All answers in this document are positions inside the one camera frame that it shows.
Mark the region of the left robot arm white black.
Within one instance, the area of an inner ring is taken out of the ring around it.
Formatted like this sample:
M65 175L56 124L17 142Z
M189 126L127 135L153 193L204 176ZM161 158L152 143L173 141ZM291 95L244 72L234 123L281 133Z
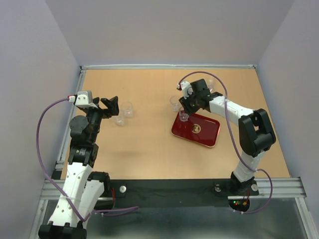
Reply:
M98 198L111 190L108 173L92 169L99 149L96 139L101 121L119 114L118 97L92 98L90 92L78 92L66 100L85 115L75 116L69 123L71 141L63 186L46 175L60 197L48 222L39 228L41 239L86 238L87 223Z

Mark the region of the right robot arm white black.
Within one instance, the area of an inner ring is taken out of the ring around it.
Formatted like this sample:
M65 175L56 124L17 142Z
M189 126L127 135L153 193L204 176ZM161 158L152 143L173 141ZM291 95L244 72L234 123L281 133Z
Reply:
M177 89L183 93L179 102L186 114L192 115L203 109L224 117L228 129L231 128L231 123L238 127L242 149L236 151L239 163L224 186L229 195L248 190L261 158L276 142L268 113L264 109L252 110L238 105L228 100L226 94L210 92L204 79L192 83L182 81Z

